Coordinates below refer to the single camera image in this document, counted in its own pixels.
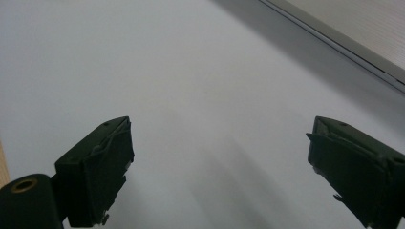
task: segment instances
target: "white surface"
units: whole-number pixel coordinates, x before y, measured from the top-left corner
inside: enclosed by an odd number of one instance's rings
[[[314,117],[405,152],[404,96],[258,1],[3,1],[0,33],[11,178],[131,117],[104,228],[362,228],[307,163]]]

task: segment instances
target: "gray surface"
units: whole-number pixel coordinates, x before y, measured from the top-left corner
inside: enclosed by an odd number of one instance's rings
[[[405,2],[264,0],[405,82]]]
[[[13,0],[0,17],[11,178],[52,175],[99,123],[131,117],[136,161],[107,229],[360,229],[307,163],[314,117],[405,152],[404,97],[259,1]]]

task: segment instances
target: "wooden edge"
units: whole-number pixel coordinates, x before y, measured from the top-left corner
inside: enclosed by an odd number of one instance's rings
[[[10,182],[9,170],[7,169],[6,158],[0,141],[0,188]]]

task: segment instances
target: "round hole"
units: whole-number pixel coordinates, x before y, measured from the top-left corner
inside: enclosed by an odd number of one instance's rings
[[[36,185],[38,180],[36,178],[23,179],[11,187],[13,193],[24,193]]]

